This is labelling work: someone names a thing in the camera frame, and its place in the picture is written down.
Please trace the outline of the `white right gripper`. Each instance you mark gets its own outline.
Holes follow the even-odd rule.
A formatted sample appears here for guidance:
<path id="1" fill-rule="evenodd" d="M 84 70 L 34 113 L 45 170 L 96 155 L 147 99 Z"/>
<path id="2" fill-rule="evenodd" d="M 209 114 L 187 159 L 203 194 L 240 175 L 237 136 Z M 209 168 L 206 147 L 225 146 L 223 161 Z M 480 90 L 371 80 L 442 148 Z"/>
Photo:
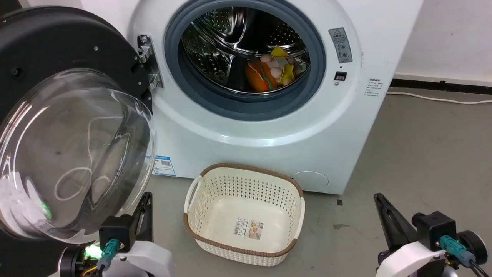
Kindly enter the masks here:
<path id="1" fill-rule="evenodd" d="M 432 251 L 417 242 L 417 231 L 382 193 L 374 194 L 374 202 L 388 251 L 395 251 L 382 261 L 377 277 L 408 277 L 445 254 L 443 249 Z"/>

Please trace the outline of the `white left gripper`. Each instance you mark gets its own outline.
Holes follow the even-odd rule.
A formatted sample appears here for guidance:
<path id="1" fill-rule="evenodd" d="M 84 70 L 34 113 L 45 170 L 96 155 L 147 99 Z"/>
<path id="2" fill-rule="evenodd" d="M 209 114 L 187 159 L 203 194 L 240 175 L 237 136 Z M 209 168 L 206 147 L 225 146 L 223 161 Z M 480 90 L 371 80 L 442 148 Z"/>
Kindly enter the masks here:
<path id="1" fill-rule="evenodd" d="M 142 195 L 143 207 L 134 210 L 133 232 L 135 243 L 127 253 L 117 254 L 104 277 L 173 277 L 175 264 L 170 251 L 153 243 L 153 195 Z"/>

